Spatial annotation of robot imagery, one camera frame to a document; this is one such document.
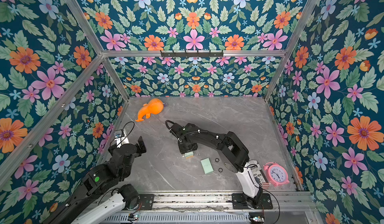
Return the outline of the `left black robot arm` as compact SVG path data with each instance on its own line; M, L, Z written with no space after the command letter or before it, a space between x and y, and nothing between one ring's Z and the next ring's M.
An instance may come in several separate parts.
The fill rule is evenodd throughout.
M124 208L136 207L139 194L131 184L128 184L120 187L103 205L82 215L89 205L105 196L119 182L129 177L135 158L147 152L143 137L139 137L137 144L130 144L127 140L118 139L116 142L108 149L112 155L109 161L93 167L86 173L73 194L43 221L44 224L81 224L85 222L97 224Z

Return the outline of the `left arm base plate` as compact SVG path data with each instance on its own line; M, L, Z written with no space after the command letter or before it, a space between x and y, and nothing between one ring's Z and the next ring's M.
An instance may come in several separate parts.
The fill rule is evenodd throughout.
M150 211L154 205L154 194L139 194L140 211Z

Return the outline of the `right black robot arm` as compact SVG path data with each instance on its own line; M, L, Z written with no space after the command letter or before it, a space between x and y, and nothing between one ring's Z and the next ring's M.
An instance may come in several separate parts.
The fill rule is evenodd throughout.
M251 209L256 209L262 203L263 188L257 183L252 172L255 165L250 163L249 150L235 133L217 134L191 123L181 126L169 120L165 122L165 125L169 132L177 138L181 154L196 151L199 144L218 152L224 166L236 174L241 183L243 200L234 201L235 203Z

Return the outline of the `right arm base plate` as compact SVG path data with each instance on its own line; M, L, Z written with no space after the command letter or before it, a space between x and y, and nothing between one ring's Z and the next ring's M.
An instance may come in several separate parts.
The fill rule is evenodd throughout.
M229 203L233 205L234 210L272 210L274 208L269 194L262 194L256 205L245 194L232 194Z

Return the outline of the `mint box lid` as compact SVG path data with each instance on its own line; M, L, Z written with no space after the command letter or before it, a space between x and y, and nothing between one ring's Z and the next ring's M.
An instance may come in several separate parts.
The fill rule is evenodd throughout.
M210 174L214 171L209 158L201 160L201 165L202 165L202 168L204 170L205 175Z

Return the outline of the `mint green box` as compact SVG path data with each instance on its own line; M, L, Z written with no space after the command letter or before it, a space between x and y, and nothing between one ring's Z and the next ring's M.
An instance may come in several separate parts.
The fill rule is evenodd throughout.
M184 154L184 157L185 157L186 159L188 159L188 158L192 158L193 156L194 156L194 152L187 152L187 153Z

